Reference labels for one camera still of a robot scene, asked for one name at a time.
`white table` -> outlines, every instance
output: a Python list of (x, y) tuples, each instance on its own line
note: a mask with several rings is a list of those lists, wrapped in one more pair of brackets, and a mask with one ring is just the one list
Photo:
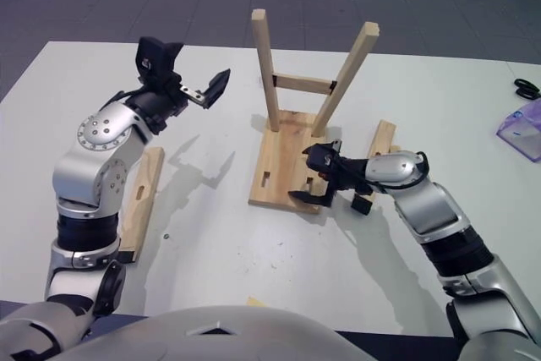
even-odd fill
[[(50, 42), (0, 104), (0, 299), (41, 300), (56, 236), (54, 163), (83, 118), (138, 86), (135, 51)], [(275, 51), (275, 68), (331, 79), (345, 55)], [(255, 50), (186, 46), (176, 68), (194, 88), (224, 68), (232, 76), (208, 112), (190, 107), (152, 142), (167, 156), (119, 312), (155, 315), (251, 296), (333, 329), (451, 334), (435, 270), (389, 197), (378, 197), (368, 217), (349, 209), (348, 193), (319, 216), (247, 204), (266, 116)], [(395, 142), (428, 154), (432, 179), (454, 194), (541, 311), (541, 171), (495, 137), (523, 104), (512, 92), (515, 75), (541, 84), (539, 66), (370, 55), (331, 119), (331, 135), (344, 139), (344, 156), (363, 157), (378, 121), (396, 123)], [(279, 90), (286, 109), (317, 112), (321, 97)]]

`wooden board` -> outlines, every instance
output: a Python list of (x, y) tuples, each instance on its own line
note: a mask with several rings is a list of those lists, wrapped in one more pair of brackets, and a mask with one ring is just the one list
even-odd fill
[(154, 205), (164, 155), (161, 147), (147, 148), (143, 152), (120, 236), (118, 260), (123, 263), (135, 262), (139, 257)]
[(277, 88), (302, 90), (304, 92), (320, 93), (323, 95), (329, 95), (331, 93), (332, 80), (285, 74), (274, 74), (274, 76), (276, 78)]
[(325, 143), (326, 134), (321, 137), (311, 136), (314, 114), (280, 110), (279, 117), (280, 131), (265, 129), (249, 203), (288, 211), (318, 213), (318, 206), (293, 200), (287, 192), (325, 192), (326, 182), (306, 166), (306, 156), (302, 151), (315, 143)]

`rectangular slot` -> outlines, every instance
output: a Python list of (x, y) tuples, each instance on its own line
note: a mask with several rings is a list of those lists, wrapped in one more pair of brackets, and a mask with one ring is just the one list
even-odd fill
[(143, 185), (139, 186), (139, 188), (137, 189), (137, 196), (135, 196), (135, 200), (141, 200), (144, 190), (145, 190), (145, 186)]
[(261, 188), (264, 188), (265, 186), (267, 186), (270, 177), (271, 177), (270, 172), (268, 171), (263, 172), (263, 179), (261, 179)]
[(308, 187), (307, 192), (312, 193), (312, 186), (314, 185), (314, 179), (311, 177), (306, 178), (306, 186)]

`gray floor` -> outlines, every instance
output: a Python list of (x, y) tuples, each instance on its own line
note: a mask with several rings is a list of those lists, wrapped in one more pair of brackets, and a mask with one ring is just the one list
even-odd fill
[(252, 46), (266, 8), (272, 46), (348, 51), (380, 23), (375, 52), (541, 63), (540, 0), (0, 0), (0, 99), (47, 41)]

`wooden leg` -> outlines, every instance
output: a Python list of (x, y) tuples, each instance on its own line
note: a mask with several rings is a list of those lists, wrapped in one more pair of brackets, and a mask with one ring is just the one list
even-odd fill
[(353, 44), (352, 50), (347, 55), (346, 62), (336, 77), (336, 88), (327, 96), (314, 121), (314, 128), (312, 129), (313, 137), (320, 137), (325, 132), (332, 113), (334, 113), (338, 103), (340, 103), (347, 88), (352, 83), (364, 59), (372, 50), (379, 35), (380, 27), (376, 23), (364, 23), (357, 40)]
[(257, 55), (260, 59), (261, 79), (263, 80), (263, 89), (265, 91), (265, 100), (269, 113), (270, 129), (272, 131), (278, 131), (280, 129), (278, 98), (272, 79), (274, 68), (272, 67), (271, 37), (269, 35), (269, 25), (264, 9), (258, 8), (252, 12), (252, 29), (254, 30)]

